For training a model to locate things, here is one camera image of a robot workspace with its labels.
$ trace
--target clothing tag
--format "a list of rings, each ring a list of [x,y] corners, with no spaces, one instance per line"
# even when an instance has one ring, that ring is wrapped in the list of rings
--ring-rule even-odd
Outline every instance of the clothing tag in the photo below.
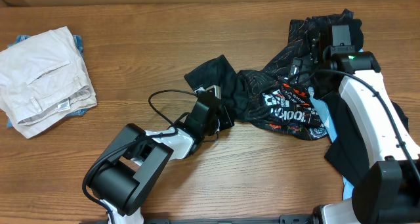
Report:
[[[57,112],[63,112],[65,110],[70,110],[70,102],[68,98],[57,104]]]

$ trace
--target white cloth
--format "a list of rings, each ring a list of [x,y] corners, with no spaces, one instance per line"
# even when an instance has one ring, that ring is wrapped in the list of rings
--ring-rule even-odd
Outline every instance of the white cloth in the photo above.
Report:
[[[67,27],[0,53],[0,109],[27,139],[70,112],[96,104],[85,62]]]

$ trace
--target black fabric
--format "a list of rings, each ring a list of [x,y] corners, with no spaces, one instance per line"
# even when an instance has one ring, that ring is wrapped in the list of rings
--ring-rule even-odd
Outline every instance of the black fabric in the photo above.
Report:
[[[328,105],[338,135],[325,154],[325,159],[356,186],[369,171],[366,145],[350,108],[340,95],[330,93],[323,100]],[[392,105],[408,131],[408,118],[395,102]]]
[[[287,77],[294,58],[310,61],[313,39],[318,39],[331,24],[348,24],[352,44],[357,51],[362,48],[362,22],[353,20],[353,12],[344,10],[342,14],[292,20],[287,46],[261,71],[242,70],[236,74],[222,55],[198,66],[185,75],[185,80],[195,91],[219,85],[222,100],[234,111],[236,120],[301,139],[322,138],[327,130],[310,103],[307,88],[290,87]],[[317,67],[305,65],[307,70]]]

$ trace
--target pile of clothes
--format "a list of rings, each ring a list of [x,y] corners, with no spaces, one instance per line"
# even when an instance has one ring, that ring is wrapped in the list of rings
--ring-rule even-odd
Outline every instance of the pile of clothes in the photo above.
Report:
[[[186,74],[185,80],[195,91],[219,85],[222,100],[236,120],[305,140],[329,135],[332,145],[325,158],[343,175],[345,198],[350,198],[352,185],[369,171],[368,152],[350,109],[338,92],[317,100],[310,81],[297,87],[287,83],[294,60],[314,62],[311,46],[332,24],[348,25],[352,45],[362,51],[362,21],[344,10],[341,14],[292,20],[287,46],[261,71],[236,73],[222,55]],[[304,70],[319,67],[305,65]],[[408,130],[408,118],[397,104],[393,105]]]
[[[29,139],[66,116],[97,105],[83,60],[83,42],[67,27],[19,35],[0,53],[0,109]]]

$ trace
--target brown tabletop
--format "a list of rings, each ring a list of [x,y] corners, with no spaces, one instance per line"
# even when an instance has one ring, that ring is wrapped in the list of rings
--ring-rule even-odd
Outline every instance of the brown tabletop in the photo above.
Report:
[[[236,71],[261,70],[287,43],[289,21],[341,13],[363,21],[364,49],[381,65],[391,100],[420,141],[420,2],[322,1],[221,5],[114,5],[0,9],[0,49],[17,35],[68,26],[83,38],[98,106],[25,139],[0,113],[0,223],[103,219],[81,182],[127,123],[162,130],[148,106],[162,89],[190,90],[183,75],[224,54]],[[168,93],[156,106],[173,120],[194,99]],[[195,219],[310,213],[342,199],[324,160],[328,139],[302,141],[237,123],[186,160],[169,162],[142,207],[146,217]]]

